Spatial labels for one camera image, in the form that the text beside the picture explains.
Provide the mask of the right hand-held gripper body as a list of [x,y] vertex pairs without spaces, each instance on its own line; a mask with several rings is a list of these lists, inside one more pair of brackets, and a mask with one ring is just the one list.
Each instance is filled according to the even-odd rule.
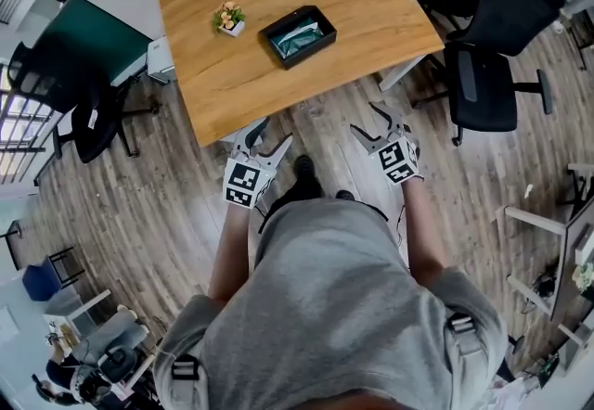
[[403,123],[403,135],[384,136],[388,145],[370,156],[379,161],[384,175],[395,185],[417,177],[424,179],[420,172],[420,145],[412,136],[407,124]]

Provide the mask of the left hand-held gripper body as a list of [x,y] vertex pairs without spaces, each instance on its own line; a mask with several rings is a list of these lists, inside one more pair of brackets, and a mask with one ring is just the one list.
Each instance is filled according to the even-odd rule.
[[254,157],[233,156],[231,152],[223,181],[225,201],[250,210],[264,196],[277,175],[277,168],[262,168]]

